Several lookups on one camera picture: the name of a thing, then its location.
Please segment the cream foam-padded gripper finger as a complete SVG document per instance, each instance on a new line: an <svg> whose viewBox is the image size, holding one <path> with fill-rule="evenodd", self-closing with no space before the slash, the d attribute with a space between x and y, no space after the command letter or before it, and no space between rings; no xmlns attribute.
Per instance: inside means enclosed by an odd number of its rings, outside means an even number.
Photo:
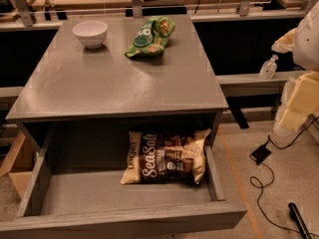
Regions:
<svg viewBox="0 0 319 239"><path fill-rule="evenodd" d="M299 130L308 117L319 111L319 73L306 72L290 78L284 86L273 130L281 136Z"/></svg>

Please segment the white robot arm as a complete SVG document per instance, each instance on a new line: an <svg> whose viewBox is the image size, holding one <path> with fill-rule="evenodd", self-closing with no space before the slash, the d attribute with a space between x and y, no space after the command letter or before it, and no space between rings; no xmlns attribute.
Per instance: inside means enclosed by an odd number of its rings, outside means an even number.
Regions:
<svg viewBox="0 0 319 239"><path fill-rule="evenodd" d="M319 111L319 2L271 49L282 54L291 52L294 64L305 69L297 79L286 82L275 117L273 130L279 135L290 135Z"/></svg>

